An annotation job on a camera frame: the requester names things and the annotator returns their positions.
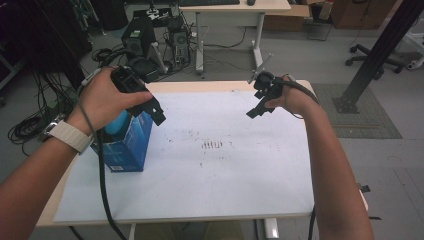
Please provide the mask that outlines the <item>black computer tower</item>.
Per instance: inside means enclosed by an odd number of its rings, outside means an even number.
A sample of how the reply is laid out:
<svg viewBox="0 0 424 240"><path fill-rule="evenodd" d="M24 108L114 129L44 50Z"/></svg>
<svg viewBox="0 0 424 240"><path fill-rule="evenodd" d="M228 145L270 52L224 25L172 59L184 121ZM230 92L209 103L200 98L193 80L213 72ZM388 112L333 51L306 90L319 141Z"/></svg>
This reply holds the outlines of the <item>black computer tower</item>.
<svg viewBox="0 0 424 240"><path fill-rule="evenodd" d="M156 42L153 22L147 16L134 17L121 37L124 48L136 56L147 57Z"/></svg>

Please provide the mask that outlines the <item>brown cardboard box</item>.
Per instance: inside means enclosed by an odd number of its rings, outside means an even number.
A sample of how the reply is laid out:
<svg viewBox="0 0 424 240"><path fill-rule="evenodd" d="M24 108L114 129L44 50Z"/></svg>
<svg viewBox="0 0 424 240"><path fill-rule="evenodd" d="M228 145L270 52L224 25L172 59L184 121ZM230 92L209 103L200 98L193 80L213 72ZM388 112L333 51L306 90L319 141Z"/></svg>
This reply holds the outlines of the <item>brown cardboard box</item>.
<svg viewBox="0 0 424 240"><path fill-rule="evenodd" d="M286 12L267 12L265 14L264 31L299 32L302 30L304 20L310 16L307 5L292 5Z"/></svg>

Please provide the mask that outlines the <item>person's left hand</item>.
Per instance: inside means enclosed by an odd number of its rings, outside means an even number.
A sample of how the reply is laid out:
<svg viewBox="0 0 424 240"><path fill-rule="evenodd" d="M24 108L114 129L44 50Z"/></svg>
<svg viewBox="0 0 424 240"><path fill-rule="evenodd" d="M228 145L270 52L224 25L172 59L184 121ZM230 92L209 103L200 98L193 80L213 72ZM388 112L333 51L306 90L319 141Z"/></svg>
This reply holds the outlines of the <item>person's left hand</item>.
<svg viewBox="0 0 424 240"><path fill-rule="evenodd" d="M66 122L90 135L115 118L123 111L150 100L149 92L122 93L112 82L112 68L103 68L85 87L79 97L80 104L68 116Z"/></svg>

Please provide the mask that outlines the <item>white desk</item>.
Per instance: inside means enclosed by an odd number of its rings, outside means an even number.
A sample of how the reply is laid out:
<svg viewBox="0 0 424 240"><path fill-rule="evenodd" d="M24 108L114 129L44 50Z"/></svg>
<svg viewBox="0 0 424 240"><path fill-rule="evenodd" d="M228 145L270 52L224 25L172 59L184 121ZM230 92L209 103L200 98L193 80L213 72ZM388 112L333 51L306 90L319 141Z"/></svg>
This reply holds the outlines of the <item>white desk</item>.
<svg viewBox="0 0 424 240"><path fill-rule="evenodd" d="M247 0L240 0L238 5L194 6L180 7L181 13L193 13L196 32L200 33L202 26L236 26L255 27L256 37L252 41L252 53L255 66L262 62L260 41L263 23L267 12L286 12L291 9L288 0L256 0L253 6L247 5Z"/></svg>

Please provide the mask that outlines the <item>blue cardboard box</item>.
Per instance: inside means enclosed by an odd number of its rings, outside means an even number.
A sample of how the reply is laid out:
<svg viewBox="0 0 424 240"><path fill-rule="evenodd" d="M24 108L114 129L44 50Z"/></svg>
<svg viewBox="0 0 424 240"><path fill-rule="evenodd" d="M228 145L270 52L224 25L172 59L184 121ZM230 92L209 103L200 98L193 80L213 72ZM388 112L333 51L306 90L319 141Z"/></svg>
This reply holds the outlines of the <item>blue cardboard box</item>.
<svg viewBox="0 0 424 240"><path fill-rule="evenodd" d="M141 113L130 116L130 123L122 135L102 133L102 148L105 165L111 172L142 172L152 128L152 118Z"/></svg>

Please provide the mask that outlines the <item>black keyboard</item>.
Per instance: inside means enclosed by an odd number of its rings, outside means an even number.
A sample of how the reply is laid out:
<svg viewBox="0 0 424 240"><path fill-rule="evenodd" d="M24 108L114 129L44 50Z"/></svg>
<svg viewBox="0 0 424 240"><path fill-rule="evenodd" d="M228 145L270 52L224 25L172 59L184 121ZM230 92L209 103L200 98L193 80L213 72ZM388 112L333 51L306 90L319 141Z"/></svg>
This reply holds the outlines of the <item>black keyboard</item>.
<svg viewBox="0 0 424 240"><path fill-rule="evenodd" d="M180 7L238 5L240 0L178 0Z"/></svg>

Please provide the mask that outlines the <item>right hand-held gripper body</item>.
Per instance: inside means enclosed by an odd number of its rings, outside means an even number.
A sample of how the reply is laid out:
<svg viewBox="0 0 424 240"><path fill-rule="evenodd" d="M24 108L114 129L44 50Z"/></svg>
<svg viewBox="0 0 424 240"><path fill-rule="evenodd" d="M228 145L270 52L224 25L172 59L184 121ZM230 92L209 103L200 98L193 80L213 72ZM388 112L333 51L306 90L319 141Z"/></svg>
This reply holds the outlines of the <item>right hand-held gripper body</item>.
<svg viewBox="0 0 424 240"><path fill-rule="evenodd" d="M254 83L256 90L254 96L257 99L276 99L282 95L283 86L277 82L277 77L265 70L266 63L271 59L272 54L252 71L252 76L247 80L248 84Z"/></svg>

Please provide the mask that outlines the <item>blue bottle with white cap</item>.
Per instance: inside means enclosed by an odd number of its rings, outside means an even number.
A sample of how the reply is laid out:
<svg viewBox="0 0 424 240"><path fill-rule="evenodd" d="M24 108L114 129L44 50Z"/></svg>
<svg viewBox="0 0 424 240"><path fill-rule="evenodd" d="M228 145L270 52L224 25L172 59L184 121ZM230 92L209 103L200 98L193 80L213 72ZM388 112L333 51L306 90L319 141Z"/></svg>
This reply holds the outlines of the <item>blue bottle with white cap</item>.
<svg viewBox="0 0 424 240"><path fill-rule="evenodd" d="M130 123L129 113L124 110L119 116L105 127L105 132L111 136L122 135Z"/></svg>

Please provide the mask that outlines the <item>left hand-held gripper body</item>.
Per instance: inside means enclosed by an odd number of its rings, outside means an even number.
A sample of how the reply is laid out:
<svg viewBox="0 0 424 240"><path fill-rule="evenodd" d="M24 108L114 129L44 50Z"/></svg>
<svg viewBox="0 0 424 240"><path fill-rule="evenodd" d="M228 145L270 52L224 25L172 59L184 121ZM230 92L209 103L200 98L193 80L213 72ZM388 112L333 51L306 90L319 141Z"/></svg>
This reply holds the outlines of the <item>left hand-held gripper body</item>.
<svg viewBox="0 0 424 240"><path fill-rule="evenodd" d="M115 87L122 93L149 92L146 85L159 78L159 67L147 57L136 56L127 50L125 53L129 56L128 62L111 73ZM127 109L135 117L138 116L136 106Z"/></svg>

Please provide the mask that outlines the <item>white sheet mat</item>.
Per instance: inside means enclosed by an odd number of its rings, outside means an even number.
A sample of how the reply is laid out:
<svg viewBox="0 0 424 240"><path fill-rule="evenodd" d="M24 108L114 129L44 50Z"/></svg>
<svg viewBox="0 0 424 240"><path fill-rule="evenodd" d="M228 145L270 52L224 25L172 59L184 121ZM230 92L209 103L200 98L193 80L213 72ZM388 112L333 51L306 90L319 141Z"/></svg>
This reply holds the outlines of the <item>white sheet mat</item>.
<svg viewBox="0 0 424 240"><path fill-rule="evenodd" d="M277 109L251 119L252 93L157 94L141 172L107 172L117 222L307 215L314 200L305 126Z"/></svg>

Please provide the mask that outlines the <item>white table leg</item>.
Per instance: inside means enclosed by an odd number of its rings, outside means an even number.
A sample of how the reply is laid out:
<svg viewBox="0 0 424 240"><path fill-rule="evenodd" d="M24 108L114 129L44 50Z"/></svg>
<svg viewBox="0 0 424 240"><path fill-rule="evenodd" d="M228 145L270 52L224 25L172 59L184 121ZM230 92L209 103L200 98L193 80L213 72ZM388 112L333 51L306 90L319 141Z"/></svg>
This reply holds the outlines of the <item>white table leg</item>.
<svg viewBox="0 0 424 240"><path fill-rule="evenodd" d="M264 230L265 237L267 239L278 239L279 230L276 218L266 218L264 219Z"/></svg>

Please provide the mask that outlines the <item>person's right hand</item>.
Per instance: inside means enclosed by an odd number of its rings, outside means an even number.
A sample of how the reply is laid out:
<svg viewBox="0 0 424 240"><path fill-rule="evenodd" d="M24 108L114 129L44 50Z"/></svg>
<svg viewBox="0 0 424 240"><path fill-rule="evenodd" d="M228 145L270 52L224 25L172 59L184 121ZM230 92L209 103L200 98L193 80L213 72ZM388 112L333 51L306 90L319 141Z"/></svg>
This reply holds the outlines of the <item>person's right hand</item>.
<svg viewBox="0 0 424 240"><path fill-rule="evenodd" d="M303 119L315 116L321 107L306 93L291 86L284 86L281 96L265 103L266 108L283 108Z"/></svg>

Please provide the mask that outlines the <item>small grey computer tower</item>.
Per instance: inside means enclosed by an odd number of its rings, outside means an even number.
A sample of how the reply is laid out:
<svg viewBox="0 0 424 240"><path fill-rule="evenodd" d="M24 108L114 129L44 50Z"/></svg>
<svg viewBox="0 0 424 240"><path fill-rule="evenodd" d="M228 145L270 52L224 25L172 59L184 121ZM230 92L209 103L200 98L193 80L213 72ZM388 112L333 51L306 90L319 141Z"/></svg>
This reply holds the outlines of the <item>small grey computer tower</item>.
<svg viewBox="0 0 424 240"><path fill-rule="evenodd" d="M185 28L169 28L169 38L173 47L174 60L179 65L190 61L188 32Z"/></svg>

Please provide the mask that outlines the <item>wooden cabinet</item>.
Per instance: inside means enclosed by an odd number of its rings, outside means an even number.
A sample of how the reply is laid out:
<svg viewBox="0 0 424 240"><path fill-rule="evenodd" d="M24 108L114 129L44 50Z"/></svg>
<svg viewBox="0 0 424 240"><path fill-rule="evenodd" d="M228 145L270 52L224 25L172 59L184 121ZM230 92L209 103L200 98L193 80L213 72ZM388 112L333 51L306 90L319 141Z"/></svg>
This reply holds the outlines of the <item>wooden cabinet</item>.
<svg viewBox="0 0 424 240"><path fill-rule="evenodd" d="M378 29L397 0L334 0L330 16L336 29Z"/></svg>

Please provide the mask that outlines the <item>grey floor mat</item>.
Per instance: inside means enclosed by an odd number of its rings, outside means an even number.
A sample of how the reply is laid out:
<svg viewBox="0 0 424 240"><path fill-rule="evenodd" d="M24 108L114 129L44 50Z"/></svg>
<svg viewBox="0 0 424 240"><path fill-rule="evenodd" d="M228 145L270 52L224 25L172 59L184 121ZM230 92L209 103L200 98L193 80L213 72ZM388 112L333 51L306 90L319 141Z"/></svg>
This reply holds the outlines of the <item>grey floor mat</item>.
<svg viewBox="0 0 424 240"><path fill-rule="evenodd" d="M356 113L338 113L333 99L340 97L347 85L314 83L312 87L339 138L402 138L371 89L367 88L359 98Z"/></svg>

